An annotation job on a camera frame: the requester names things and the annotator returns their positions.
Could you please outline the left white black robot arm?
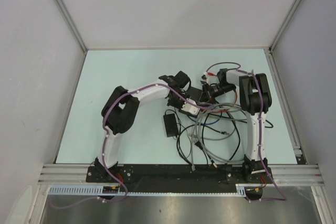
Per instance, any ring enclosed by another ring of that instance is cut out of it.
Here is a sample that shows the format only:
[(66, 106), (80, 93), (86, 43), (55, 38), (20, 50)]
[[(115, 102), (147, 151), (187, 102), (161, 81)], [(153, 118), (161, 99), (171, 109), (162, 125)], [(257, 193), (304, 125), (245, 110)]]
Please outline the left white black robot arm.
[(187, 104), (185, 86), (191, 86), (187, 74), (179, 71), (174, 76), (163, 75), (156, 81), (138, 89), (128, 90), (122, 86), (114, 89), (104, 105), (101, 115), (105, 137), (101, 154), (95, 159), (94, 166), (98, 176), (105, 182), (115, 178), (121, 137), (135, 121), (140, 106), (157, 99), (168, 99), (168, 105), (181, 108)]

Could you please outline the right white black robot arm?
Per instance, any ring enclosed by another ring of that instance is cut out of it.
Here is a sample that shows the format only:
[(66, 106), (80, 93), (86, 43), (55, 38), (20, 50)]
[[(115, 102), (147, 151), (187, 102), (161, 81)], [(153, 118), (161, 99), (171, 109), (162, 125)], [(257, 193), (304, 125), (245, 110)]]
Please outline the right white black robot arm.
[(267, 174), (267, 155), (265, 151), (265, 122), (271, 107), (272, 98), (267, 76), (264, 73), (253, 74), (238, 69), (220, 69), (217, 73), (218, 84), (211, 87), (208, 72), (203, 73), (201, 83), (210, 101), (239, 87), (239, 103), (247, 119), (247, 147), (242, 167), (243, 179), (254, 183), (263, 174)]

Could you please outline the black network switch box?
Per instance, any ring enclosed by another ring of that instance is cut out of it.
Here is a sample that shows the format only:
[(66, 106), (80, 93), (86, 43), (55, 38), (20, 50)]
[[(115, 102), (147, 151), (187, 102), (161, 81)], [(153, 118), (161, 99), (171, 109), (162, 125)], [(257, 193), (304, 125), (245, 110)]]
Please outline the black network switch box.
[(194, 88), (194, 87), (191, 87), (187, 92), (186, 94), (189, 95), (189, 98), (188, 99), (192, 99), (196, 102), (197, 106), (205, 106), (205, 104), (208, 102), (208, 101), (202, 101), (202, 90), (201, 89), (198, 89), (198, 88)]

